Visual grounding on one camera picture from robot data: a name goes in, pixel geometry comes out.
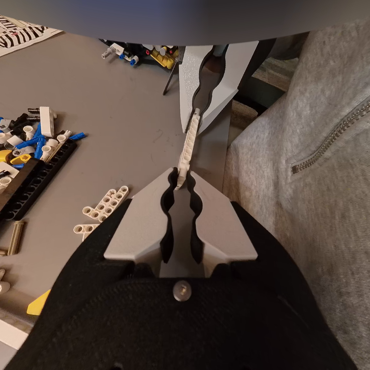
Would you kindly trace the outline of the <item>white lego block with pins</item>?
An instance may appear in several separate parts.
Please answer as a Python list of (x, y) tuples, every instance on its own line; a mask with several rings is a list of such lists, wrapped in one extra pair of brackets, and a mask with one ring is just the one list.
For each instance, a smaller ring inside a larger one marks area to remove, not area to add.
[(40, 106), (39, 111), (41, 134), (47, 138), (53, 138), (54, 120), (57, 118), (57, 114), (50, 107), (45, 106)]

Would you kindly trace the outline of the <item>yellow lego panel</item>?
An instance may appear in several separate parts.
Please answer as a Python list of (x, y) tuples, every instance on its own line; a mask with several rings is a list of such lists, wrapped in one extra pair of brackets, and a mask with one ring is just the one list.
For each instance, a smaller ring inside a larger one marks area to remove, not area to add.
[(49, 296), (51, 289), (40, 295), (34, 301), (32, 301), (28, 307), (26, 313), (32, 316), (40, 316), (42, 309), (44, 308), (45, 302)]

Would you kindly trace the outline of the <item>long black lego beam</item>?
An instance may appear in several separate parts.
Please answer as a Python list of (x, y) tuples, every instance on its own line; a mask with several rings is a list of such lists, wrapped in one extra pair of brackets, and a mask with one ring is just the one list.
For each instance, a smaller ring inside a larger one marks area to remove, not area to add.
[(5, 213), (0, 213), (0, 219), (14, 221), (21, 220), (76, 148), (77, 142), (67, 139), (53, 157), (48, 162), (45, 162), (43, 168), (39, 170), (37, 175), (26, 188), (25, 194), (21, 199), (16, 203), (13, 203), (10, 209)]
[(19, 173), (14, 177), (11, 183), (4, 189), (0, 195), (0, 211), (5, 213), (10, 209), (13, 203), (16, 203), (25, 194), (26, 188), (43, 168), (45, 162), (31, 158)]

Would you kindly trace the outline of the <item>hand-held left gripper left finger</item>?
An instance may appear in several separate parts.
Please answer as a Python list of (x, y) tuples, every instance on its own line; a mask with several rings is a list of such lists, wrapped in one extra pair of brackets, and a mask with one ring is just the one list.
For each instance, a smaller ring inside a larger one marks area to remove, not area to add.
[(171, 167), (130, 199), (105, 259), (145, 263), (159, 277), (162, 262), (167, 263), (173, 251), (169, 210), (174, 204), (177, 179), (178, 169)]

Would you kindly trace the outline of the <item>zebra striped sticker sheet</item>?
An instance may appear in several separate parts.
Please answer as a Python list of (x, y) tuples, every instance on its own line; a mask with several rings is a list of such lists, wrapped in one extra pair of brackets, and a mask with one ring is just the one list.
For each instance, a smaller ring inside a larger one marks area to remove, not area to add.
[(0, 16), (0, 56), (24, 49), (62, 33), (62, 30)]

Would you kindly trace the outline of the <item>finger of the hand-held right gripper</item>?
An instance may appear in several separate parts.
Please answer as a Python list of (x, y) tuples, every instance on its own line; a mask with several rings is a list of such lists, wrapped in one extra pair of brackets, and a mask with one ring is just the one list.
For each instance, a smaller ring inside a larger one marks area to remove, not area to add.
[(253, 57), (259, 41), (228, 44), (221, 58), (222, 68), (217, 86), (209, 93), (202, 111), (199, 132), (202, 133), (238, 92), (238, 86)]
[(201, 89), (201, 71), (213, 54), (214, 45), (186, 46), (179, 65), (180, 118), (183, 133), (187, 133)]

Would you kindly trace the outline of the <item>long white lego beam frame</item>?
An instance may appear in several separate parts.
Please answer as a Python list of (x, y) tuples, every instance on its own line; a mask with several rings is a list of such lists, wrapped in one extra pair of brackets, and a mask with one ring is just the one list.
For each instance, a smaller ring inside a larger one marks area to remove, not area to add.
[(9, 347), (19, 350), (33, 326), (34, 323), (0, 309), (0, 341)]

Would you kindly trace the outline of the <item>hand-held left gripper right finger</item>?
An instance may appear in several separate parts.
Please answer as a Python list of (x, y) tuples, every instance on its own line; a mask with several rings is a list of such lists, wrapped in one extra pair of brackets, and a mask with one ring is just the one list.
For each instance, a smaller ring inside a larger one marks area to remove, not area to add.
[(194, 213), (191, 253), (210, 278), (219, 264), (254, 261), (254, 248), (232, 202), (198, 174), (187, 174), (190, 207)]

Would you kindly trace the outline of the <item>wide white angled lego beam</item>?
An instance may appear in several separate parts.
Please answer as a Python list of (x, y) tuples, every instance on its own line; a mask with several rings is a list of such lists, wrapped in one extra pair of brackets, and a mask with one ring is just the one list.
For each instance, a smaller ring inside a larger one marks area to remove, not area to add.
[(121, 186), (117, 191), (110, 189), (95, 207), (85, 206), (82, 209), (82, 213), (102, 223), (118, 208), (128, 195), (129, 187), (126, 185)]

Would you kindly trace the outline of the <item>partly built lego model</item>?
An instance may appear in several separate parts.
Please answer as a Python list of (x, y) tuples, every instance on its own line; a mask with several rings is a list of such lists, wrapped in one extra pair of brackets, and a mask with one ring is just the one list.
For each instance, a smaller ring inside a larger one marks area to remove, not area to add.
[(172, 78), (181, 62), (181, 49), (178, 46), (126, 43), (109, 39), (99, 39), (99, 41), (107, 46), (106, 51), (101, 55), (102, 59), (115, 56), (132, 67), (141, 64), (154, 64), (170, 71), (162, 93), (163, 95), (167, 94)]

